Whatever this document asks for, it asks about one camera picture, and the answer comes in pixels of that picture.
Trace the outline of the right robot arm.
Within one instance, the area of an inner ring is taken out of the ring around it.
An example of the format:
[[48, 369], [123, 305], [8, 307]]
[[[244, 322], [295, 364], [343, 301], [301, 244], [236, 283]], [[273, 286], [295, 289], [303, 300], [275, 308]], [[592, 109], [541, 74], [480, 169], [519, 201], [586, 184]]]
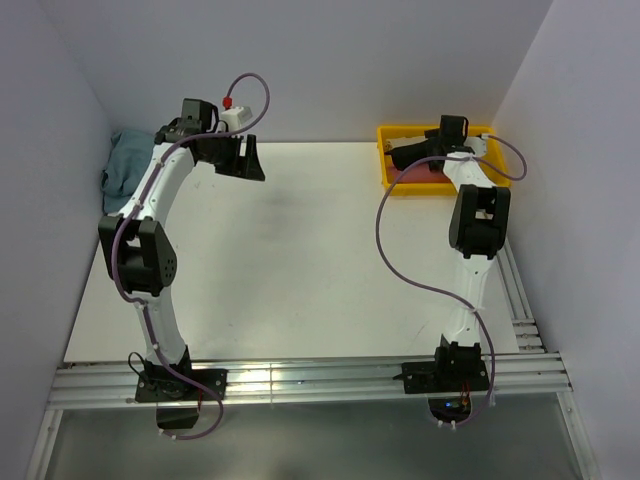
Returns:
[[452, 390], [481, 363], [481, 323], [486, 280], [506, 239], [511, 194], [489, 179], [466, 144], [469, 121], [464, 116], [443, 115], [438, 129], [425, 132], [426, 153], [440, 155], [429, 170], [443, 173], [454, 185], [457, 197], [449, 226], [449, 244], [459, 254], [454, 299], [461, 305], [453, 312], [433, 365], [435, 383]]

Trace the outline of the black t-shirt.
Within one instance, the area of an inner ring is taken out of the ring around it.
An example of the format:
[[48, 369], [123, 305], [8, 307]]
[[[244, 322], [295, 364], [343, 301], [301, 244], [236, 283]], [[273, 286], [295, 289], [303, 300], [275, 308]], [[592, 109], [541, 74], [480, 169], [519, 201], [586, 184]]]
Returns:
[[431, 148], [431, 142], [424, 140], [410, 145], [393, 147], [387, 152], [387, 155], [391, 157], [391, 162], [397, 170], [404, 171], [417, 161], [428, 157]]

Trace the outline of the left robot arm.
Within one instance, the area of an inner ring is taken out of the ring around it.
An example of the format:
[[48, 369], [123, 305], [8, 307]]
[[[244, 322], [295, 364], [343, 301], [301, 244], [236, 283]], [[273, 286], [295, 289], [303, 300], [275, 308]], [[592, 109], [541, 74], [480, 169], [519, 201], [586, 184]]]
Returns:
[[133, 193], [117, 213], [98, 226], [108, 274], [125, 302], [135, 306], [144, 332], [144, 367], [166, 367], [159, 388], [172, 399], [183, 399], [195, 386], [186, 368], [188, 347], [179, 331], [171, 285], [178, 270], [177, 253], [164, 224], [187, 177], [199, 163], [218, 175], [263, 182], [257, 140], [248, 127], [252, 112], [225, 98], [223, 106], [186, 99], [179, 117], [153, 139], [151, 159]]

